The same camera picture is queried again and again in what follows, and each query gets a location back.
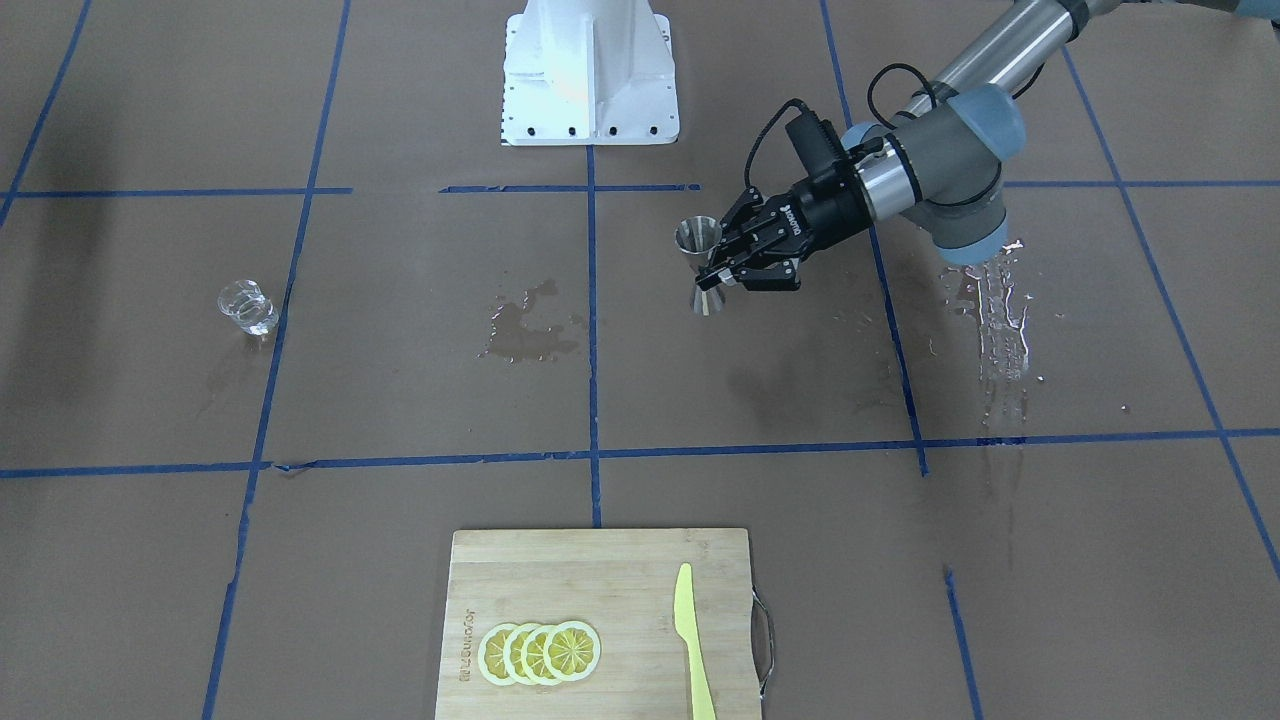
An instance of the black cable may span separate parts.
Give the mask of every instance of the black cable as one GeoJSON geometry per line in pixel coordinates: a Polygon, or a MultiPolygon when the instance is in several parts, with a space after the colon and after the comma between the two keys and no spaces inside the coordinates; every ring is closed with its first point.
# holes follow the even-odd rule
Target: black cable
{"type": "Polygon", "coordinates": [[[986,197],[988,192],[996,188],[996,183],[1000,182],[1000,178],[1004,174],[1004,172],[1005,172],[1005,164],[996,163],[996,176],[991,178],[991,182],[987,183],[987,187],[982,188],[982,192],[974,193],[968,200],[961,200],[960,202],[938,202],[936,200],[925,200],[925,202],[928,202],[929,205],[934,205],[937,208],[964,208],[965,205],[973,205],[974,202],[986,197]]]}
{"type": "Polygon", "coordinates": [[[1043,69],[1044,69],[1044,63],[1041,63],[1041,67],[1036,68],[1036,73],[1032,76],[1032,79],[1027,81],[1027,85],[1024,85],[1021,90],[1014,94],[1014,100],[1021,97],[1024,92],[1027,92],[1028,90],[1032,88],[1033,85],[1036,85],[1036,81],[1039,79],[1039,74],[1043,69]]]}
{"type": "Polygon", "coordinates": [[[924,73],[922,73],[920,70],[915,69],[911,65],[908,65],[906,63],[891,63],[888,65],[884,65],[884,68],[881,69],[881,72],[876,73],[876,77],[872,78],[870,85],[867,86],[867,108],[870,109],[872,117],[876,118],[876,122],[887,127],[888,129],[897,129],[897,127],[886,120],[884,115],[881,115],[879,110],[876,109],[876,85],[879,83],[882,77],[887,76],[893,70],[906,70],[913,76],[915,76],[915,79],[920,81],[920,87],[924,88],[924,94],[929,96],[929,102],[933,104],[933,109],[937,109],[938,106],[938,96],[933,91],[933,85],[929,83],[929,78],[924,77],[924,73]]]}
{"type": "Polygon", "coordinates": [[[764,136],[769,135],[769,131],[773,129],[773,126],[777,124],[777,122],[782,117],[782,114],[786,113],[791,108],[795,108],[796,110],[800,110],[801,113],[809,113],[810,111],[809,106],[804,104],[804,100],[800,100],[799,97],[792,97],[791,100],[787,100],[786,102],[783,102],[782,106],[778,108],[777,113],[773,113],[773,117],[769,118],[768,124],[764,126],[764,129],[760,131],[760,135],[755,136],[755,143],[751,145],[751,151],[746,154],[746,168],[742,169],[742,182],[746,183],[746,187],[753,187],[751,186],[751,163],[755,160],[755,151],[759,150],[760,149],[760,143],[764,142],[764,136]]]}

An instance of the water spill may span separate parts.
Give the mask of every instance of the water spill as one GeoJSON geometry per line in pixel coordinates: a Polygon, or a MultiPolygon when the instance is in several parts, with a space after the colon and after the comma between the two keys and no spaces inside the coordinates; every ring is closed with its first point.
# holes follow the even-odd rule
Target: water spill
{"type": "Polygon", "coordinates": [[[227,352],[214,364],[209,377],[205,378],[207,396],[196,410],[196,418],[212,407],[228,388],[238,387],[256,377],[257,370],[261,370],[260,363],[264,354],[268,359],[271,356],[271,341],[266,336],[236,334],[236,340],[227,343],[227,352]]]}
{"type": "Polygon", "coordinates": [[[1023,482],[1024,460],[1021,446],[982,448],[983,495],[991,505],[992,519],[1004,509],[1005,561],[1010,573],[1016,569],[1018,488],[1023,482]]]}
{"type": "Polygon", "coordinates": [[[978,327],[978,382],[986,391],[983,425],[991,424],[995,410],[1000,418],[1027,421],[1029,400],[1025,389],[1015,392],[1015,383],[1030,369],[1027,320],[1036,296],[1029,292],[1014,295],[1014,264],[1018,263],[1014,252],[1023,247],[1019,238],[982,265],[948,270],[959,281],[954,302],[947,302],[951,313],[973,318],[978,327]]]}
{"type": "MultiPolygon", "coordinates": [[[[547,281],[525,291],[520,302],[498,297],[498,310],[490,320],[489,346],[477,357],[498,355],[509,363],[521,360],[556,361],[561,355],[577,350],[579,343],[561,338],[563,325],[550,325],[545,329],[532,329],[525,324],[525,318],[532,313],[539,297],[559,295],[556,281],[547,281]]],[[[582,319],[572,315],[570,323],[581,325],[582,319]]]]}

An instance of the bamboo cutting board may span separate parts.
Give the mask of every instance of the bamboo cutting board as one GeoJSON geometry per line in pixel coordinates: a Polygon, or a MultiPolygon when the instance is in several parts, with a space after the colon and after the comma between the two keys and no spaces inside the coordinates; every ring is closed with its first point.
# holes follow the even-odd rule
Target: bamboo cutting board
{"type": "Polygon", "coordinates": [[[681,562],[694,569],[717,720],[760,720],[745,529],[454,533],[436,720],[692,717],[672,618],[681,562]],[[481,676],[480,639],[490,628],[566,620],[600,635],[590,676],[557,687],[498,687],[481,676]]]}

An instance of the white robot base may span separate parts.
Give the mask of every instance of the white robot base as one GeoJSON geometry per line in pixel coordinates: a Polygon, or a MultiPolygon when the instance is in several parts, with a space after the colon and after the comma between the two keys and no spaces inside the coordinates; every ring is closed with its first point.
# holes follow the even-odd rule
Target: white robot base
{"type": "Polygon", "coordinates": [[[671,22],[648,0],[529,0],[507,20],[503,145],[680,136],[671,22]]]}

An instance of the knife blade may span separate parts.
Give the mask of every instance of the knife blade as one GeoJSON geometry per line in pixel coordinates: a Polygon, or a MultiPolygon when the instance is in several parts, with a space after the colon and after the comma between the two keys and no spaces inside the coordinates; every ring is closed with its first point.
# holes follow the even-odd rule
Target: knife blade
{"type": "Polygon", "coordinates": [[[694,720],[716,720],[712,688],[703,666],[703,646],[698,639],[698,611],[694,607],[694,568],[689,562],[676,574],[676,633],[689,650],[689,688],[694,720]]]}

